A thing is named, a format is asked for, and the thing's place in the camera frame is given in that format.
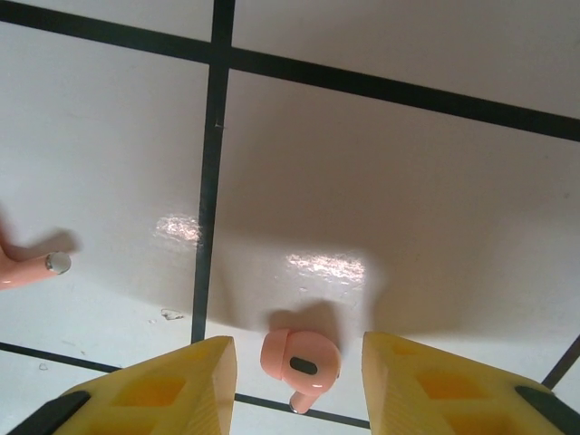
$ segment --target wireless earbud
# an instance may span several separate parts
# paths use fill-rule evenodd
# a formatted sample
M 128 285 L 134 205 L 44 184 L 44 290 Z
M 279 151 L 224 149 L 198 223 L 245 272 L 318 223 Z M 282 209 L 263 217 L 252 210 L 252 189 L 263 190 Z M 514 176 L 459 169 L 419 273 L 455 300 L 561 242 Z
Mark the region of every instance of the wireless earbud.
M 290 407 L 304 414 L 334 385 L 341 355 L 336 345 L 319 333 L 281 329 L 264 339 L 260 363 L 270 376 L 295 389 Z
M 52 252 L 32 260 L 14 261 L 0 247 L 0 290 L 61 275 L 70 267 L 71 258 L 63 252 Z

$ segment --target dust speck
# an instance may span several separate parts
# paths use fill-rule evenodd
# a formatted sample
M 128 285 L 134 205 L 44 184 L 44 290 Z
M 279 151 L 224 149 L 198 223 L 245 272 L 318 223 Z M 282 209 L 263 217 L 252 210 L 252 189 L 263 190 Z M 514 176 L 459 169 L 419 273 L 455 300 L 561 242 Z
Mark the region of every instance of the dust speck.
M 176 310 L 169 310 L 168 308 L 163 308 L 161 310 L 161 315 L 165 317 L 165 320 L 179 320 L 185 317 L 182 313 Z

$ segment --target earbud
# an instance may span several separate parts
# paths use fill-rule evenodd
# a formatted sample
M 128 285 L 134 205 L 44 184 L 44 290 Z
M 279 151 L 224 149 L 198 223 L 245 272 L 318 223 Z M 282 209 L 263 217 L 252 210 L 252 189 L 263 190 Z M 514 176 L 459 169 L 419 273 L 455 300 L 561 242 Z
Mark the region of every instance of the earbud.
M 336 345 L 319 333 L 281 329 L 264 339 L 260 363 L 267 374 L 295 389 L 290 407 L 304 414 L 334 385 L 341 355 Z
M 64 252 L 52 252 L 32 260 L 14 261 L 0 247 L 0 290 L 57 276 L 70 267 L 71 258 Z

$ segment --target glossy floor surface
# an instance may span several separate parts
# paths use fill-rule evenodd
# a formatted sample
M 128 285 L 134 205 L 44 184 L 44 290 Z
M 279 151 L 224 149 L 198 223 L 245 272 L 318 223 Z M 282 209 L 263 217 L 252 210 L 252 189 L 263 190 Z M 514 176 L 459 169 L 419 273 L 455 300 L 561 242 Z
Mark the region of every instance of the glossy floor surface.
M 364 331 L 540 382 L 578 336 L 577 2 L 237 0 L 229 71 L 204 51 L 208 0 L 24 3 L 92 20 L 18 25 L 46 11 L 0 2 L 3 243 L 72 253 L 66 275 L 0 293 L 0 433 L 203 325 L 235 337 L 237 391 L 262 405 L 292 393 L 259 366 L 268 329 L 343 354 L 314 406 L 334 417 L 239 401 L 233 435 L 368 433 Z M 310 63 L 418 86 L 367 98 Z M 555 388 L 577 410 L 579 373 Z

